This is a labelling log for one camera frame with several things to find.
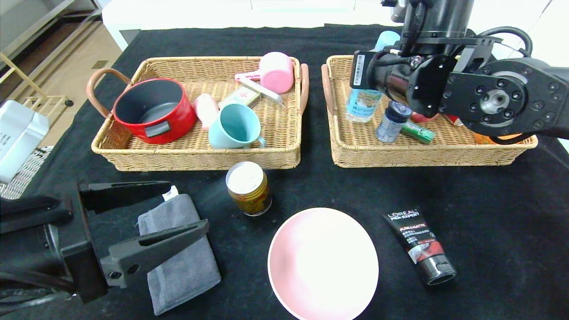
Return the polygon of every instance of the l'oreal tube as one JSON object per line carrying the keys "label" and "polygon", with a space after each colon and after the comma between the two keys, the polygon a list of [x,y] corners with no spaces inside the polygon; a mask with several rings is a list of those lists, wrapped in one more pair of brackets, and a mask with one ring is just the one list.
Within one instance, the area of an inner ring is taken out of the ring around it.
{"label": "l'oreal tube", "polygon": [[426,285],[455,277],[456,270],[418,209],[382,214]]}

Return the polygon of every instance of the black tablecloth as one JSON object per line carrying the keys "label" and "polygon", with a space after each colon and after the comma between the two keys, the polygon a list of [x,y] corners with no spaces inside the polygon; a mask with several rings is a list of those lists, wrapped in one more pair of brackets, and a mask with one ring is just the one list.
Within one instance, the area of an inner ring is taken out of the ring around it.
{"label": "black tablecloth", "polygon": [[[269,212],[236,212],[224,171],[123,173],[90,150],[102,117],[89,103],[33,181],[28,194],[56,184],[170,180],[190,194],[208,234],[222,281],[163,319],[288,319],[272,292],[267,252],[277,228],[310,207],[342,210],[361,223],[377,249],[377,291],[358,319],[555,319],[569,314],[569,156],[555,139],[503,167],[341,169],[332,163],[320,66],[331,55],[370,48],[380,26],[229,28],[142,31],[114,67],[131,76],[157,56],[258,56],[283,51],[310,66],[310,99],[302,128],[302,161],[292,170],[268,170],[274,191]],[[123,90],[106,77],[96,93],[107,106]],[[138,234],[137,216],[158,205],[90,217],[97,250]],[[424,287],[409,257],[380,217],[418,204],[459,275],[448,285]],[[145,281],[113,289],[87,305],[60,301],[8,315],[12,319],[152,318]]]}

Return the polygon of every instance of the bottle cap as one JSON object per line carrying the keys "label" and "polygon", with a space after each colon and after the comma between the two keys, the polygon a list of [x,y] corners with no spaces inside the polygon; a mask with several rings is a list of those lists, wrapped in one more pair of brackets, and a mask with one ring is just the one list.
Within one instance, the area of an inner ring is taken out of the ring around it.
{"label": "bottle cap", "polygon": [[445,255],[432,256],[419,261],[417,271],[426,285],[441,284],[456,276],[456,269]]}
{"label": "bottle cap", "polygon": [[409,120],[412,112],[406,105],[391,100],[389,101],[389,106],[385,109],[385,116],[393,122],[404,124]]}

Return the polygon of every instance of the metal can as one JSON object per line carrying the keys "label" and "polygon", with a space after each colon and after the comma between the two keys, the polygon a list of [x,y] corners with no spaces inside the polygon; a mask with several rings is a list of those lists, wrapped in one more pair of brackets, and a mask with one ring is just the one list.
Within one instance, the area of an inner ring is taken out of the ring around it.
{"label": "metal can", "polygon": [[264,214],[273,203],[267,175],[256,163],[243,161],[234,165],[225,176],[229,195],[247,216]]}

